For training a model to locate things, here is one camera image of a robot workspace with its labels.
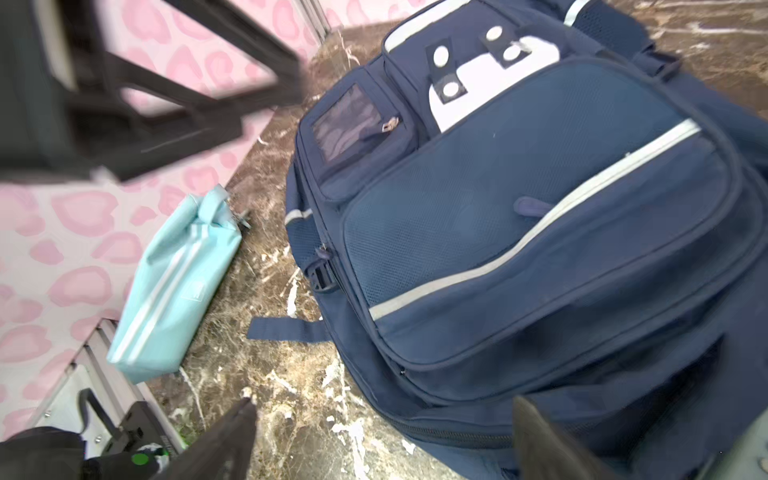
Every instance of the plastic buckle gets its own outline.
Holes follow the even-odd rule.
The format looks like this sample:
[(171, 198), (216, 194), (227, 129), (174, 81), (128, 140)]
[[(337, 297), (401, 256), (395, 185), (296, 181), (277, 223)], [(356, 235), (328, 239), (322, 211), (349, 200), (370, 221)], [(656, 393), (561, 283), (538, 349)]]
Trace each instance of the plastic buckle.
[(306, 277), (315, 293), (328, 293), (339, 288), (328, 260), (319, 259), (310, 264), (306, 269)]
[(661, 67), (656, 73), (656, 76), (664, 81), (669, 80), (677, 72), (679, 72), (680, 67), (683, 64), (682, 58), (670, 55), (668, 53), (663, 53), (662, 51), (653, 51), (651, 52), (651, 56), (664, 63), (664, 66)]

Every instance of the zipper pull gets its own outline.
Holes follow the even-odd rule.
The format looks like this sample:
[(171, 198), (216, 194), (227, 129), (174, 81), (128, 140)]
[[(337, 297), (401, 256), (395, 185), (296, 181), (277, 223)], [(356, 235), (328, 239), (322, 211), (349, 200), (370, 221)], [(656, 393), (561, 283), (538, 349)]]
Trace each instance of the zipper pull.
[(387, 134), (390, 131), (395, 130), (398, 125), (400, 125), (400, 119), (397, 117), (392, 117), (389, 119), (389, 121), (382, 125), (382, 133)]

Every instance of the dark bag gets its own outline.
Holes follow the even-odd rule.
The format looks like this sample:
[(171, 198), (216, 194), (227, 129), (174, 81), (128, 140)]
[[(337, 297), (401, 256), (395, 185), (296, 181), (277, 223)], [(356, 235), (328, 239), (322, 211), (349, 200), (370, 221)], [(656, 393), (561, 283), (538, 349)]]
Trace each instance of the dark bag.
[(517, 478), (511, 399), (681, 478), (768, 406), (768, 125), (599, 1), (445, 0), (306, 114), (286, 228), (373, 408)]

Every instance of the mesh panel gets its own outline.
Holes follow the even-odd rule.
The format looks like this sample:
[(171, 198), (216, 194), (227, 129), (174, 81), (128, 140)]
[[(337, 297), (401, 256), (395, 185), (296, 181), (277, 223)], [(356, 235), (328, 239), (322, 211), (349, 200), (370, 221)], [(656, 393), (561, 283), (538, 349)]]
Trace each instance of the mesh panel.
[(592, 2), (579, 12), (573, 26), (627, 59), (648, 43), (643, 25), (603, 2)]
[(317, 234), (315, 220), (294, 220), (286, 225), (288, 243), (293, 259), (301, 270), (305, 270), (315, 260), (315, 249), (319, 248), (320, 236)]
[(365, 131), (376, 128), (382, 116), (356, 84), (312, 125), (326, 162), (354, 145)]
[(507, 250), (556, 204), (682, 118), (634, 80), (563, 65), (513, 88), (428, 144), (348, 212), (346, 249), (369, 305)]

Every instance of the side buckle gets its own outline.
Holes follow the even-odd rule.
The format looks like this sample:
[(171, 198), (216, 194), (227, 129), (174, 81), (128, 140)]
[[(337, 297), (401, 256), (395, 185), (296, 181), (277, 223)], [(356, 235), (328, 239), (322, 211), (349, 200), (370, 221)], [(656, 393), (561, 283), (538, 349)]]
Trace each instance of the side buckle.
[(328, 293), (339, 288), (328, 260), (321, 258), (312, 262), (306, 269), (306, 277), (315, 293)]

